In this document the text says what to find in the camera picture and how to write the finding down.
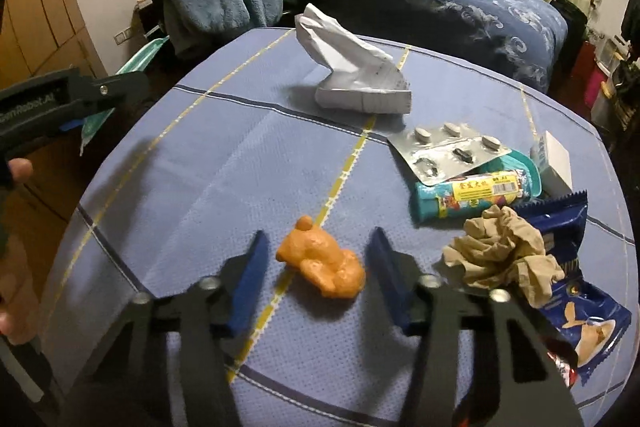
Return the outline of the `person's left hand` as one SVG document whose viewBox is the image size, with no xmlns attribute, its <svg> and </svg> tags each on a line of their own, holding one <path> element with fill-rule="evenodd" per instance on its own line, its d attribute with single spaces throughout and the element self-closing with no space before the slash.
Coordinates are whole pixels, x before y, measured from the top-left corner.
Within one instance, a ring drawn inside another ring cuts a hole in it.
<svg viewBox="0 0 640 427">
<path fill-rule="evenodd" d="M 11 190 L 1 189 L 1 335 L 11 345 L 33 340 L 38 331 L 39 300 L 27 251 L 15 225 L 18 187 L 34 172 L 32 162 L 14 158 L 6 163 L 13 179 Z"/>
</svg>

